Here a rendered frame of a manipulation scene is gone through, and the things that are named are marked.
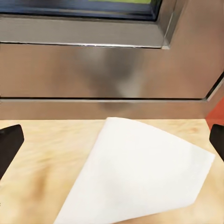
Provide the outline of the paper coffee filter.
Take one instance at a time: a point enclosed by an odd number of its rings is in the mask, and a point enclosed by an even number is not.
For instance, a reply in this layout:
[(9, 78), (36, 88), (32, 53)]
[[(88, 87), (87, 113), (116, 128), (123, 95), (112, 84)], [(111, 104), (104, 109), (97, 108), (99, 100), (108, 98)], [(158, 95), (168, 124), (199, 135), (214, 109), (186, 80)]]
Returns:
[(215, 157), (148, 124), (107, 117), (54, 224), (113, 224), (190, 206)]

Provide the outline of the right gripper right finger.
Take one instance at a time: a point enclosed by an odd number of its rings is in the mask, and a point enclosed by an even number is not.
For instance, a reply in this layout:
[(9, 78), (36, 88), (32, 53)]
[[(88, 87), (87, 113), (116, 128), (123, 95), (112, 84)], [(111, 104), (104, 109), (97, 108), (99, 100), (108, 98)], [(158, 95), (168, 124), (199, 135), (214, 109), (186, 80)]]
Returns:
[(214, 124), (210, 132), (209, 140), (224, 161), (224, 126)]

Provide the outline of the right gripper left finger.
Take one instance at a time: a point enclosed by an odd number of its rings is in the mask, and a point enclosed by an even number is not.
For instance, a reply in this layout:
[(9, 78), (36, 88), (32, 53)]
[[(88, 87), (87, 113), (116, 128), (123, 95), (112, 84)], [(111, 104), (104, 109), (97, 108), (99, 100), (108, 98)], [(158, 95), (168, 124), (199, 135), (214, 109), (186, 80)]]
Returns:
[(20, 124), (0, 129), (0, 180), (24, 143)]

